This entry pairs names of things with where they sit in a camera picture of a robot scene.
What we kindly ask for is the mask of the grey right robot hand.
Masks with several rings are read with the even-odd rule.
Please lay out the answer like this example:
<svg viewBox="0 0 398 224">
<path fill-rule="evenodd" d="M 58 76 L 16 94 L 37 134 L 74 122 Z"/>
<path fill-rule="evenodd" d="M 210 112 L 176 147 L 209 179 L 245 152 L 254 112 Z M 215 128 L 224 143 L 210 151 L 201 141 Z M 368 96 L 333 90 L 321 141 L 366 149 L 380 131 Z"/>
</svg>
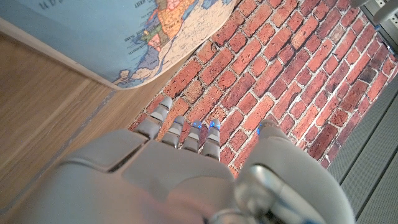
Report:
<svg viewBox="0 0 398 224">
<path fill-rule="evenodd" d="M 339 183 L 271 120 L 239 174 L 220 161 L 220 122 L 180 140 L 165 98 L 133 131 L 112 131 L 59 162 L 11 223 L 354 223 Z"/>
</svg>

